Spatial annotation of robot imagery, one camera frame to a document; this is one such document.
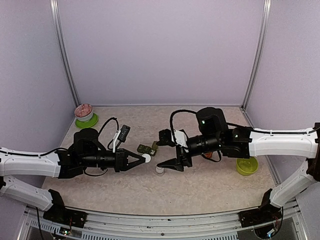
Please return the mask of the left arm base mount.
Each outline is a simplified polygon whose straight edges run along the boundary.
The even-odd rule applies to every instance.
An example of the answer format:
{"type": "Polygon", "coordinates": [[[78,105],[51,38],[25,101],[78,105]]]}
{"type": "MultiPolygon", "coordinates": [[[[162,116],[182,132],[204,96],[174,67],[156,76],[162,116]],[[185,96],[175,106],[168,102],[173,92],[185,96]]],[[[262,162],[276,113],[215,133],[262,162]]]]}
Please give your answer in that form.
{"type": "Polygon", "coordinates": [[[49,189],[48,192],[52,197],[52,206],[48,210],[44,211],[43,218],[54,223],[83,229],[88,214],[84,211],[66,208],[64,201],[58,191],[49,189]]]}

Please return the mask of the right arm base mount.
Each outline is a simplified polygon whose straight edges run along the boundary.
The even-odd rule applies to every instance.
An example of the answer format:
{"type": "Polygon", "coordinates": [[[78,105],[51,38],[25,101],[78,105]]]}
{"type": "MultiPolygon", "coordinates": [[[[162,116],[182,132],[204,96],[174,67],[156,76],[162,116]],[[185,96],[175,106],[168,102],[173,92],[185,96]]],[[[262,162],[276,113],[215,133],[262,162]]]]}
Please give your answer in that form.
{"type": "Polygon", "coordinates": [[[270,188],[263,195],[261,205],[257,208],[240,211],[238,213],[240,224],[242,228],[260,225],[282,218],[282,208],[271,205],[270,195],[272,189],[270,188]]]}

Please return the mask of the small white pill bottle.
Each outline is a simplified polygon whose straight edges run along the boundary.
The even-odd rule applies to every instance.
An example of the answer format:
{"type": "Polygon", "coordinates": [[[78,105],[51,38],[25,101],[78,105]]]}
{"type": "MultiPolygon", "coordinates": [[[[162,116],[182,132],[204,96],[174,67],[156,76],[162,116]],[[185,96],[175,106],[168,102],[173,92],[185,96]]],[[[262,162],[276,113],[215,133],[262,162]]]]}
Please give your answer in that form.
{"type": "Polygon", "coordinates": [[[155,171],[156,171],[156,173],[158,174],[158,175],[163,175],[164,174],[164,172],[165,172],[165,169],[164,168],[162,168],[162,167],[156,167],[155,168],[155,171]]]}

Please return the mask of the green weekly pill organizer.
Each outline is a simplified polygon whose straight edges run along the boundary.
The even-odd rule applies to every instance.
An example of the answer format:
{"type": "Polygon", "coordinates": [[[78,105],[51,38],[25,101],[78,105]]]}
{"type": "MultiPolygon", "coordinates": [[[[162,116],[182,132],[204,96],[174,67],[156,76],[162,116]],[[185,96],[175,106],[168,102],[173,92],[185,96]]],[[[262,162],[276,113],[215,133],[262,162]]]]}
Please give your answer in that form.
{"type": "Polygon", "coordinates": [[[156,141],[154,141],[152,145],[139,144],[136,150],[138,153],[149,154],[154,157],[158,151],[158,145],[156,141]]]}

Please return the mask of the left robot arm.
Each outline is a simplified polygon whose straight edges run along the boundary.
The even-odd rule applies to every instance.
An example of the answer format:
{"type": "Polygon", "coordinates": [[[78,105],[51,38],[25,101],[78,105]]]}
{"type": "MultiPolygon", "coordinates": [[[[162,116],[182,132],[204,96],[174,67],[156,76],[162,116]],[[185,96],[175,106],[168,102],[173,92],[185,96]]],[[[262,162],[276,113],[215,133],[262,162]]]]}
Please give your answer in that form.
{"type": "Polygon", "coordinates": [[[57,221],[63,223],[70,218],[59,192],[42,189],[18,180],[18,175],[45,176],[56,179],[72,179],[86,173],[88,168],[116,173],[128,171],[148,163],[151,156],[120,148],[125,142],[130,127],[118,127],[112,139],[112,148],[106,148],[100,141],[101,131],[84,128],[73,135],[69,148],[58,147],[46,153],[0,150],[0,195],[49,211],[57,221]]]}

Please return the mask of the white bottle cap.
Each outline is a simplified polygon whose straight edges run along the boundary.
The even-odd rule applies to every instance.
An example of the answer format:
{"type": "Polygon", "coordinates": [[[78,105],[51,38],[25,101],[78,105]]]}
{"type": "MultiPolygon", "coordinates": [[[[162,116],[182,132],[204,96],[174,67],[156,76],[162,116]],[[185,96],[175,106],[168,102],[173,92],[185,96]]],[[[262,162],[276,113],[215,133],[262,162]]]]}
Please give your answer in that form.
{"type": "Polygon", "coordinates": [[[144,158],[145,163],[149,163],[152,159],[152,157],[147,153],[144,153],[141,156],[144,158]]]}

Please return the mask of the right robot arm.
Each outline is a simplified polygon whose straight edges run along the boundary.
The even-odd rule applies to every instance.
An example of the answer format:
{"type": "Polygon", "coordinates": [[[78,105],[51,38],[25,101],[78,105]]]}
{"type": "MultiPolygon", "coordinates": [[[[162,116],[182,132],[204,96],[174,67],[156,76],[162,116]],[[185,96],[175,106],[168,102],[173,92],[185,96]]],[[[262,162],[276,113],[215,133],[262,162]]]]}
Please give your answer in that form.
{"type": "Polygon", "coordinates": [[[219,157],[249,159],[258,156],[298,156],[306,160],[290,177],[264,193],[256,218],[266,222],[289,200],[320,180],[320,124],[300,130],[263,130],[228,123],[220,108],[205,107],[191,111],[200,135],[188,137],[183,130],[170,128],[159,132],[158,146],[176,149],[176,157],[157,164],[158,168],[179,172],[192,167],[192,158],[217,152],[219,157]]]}

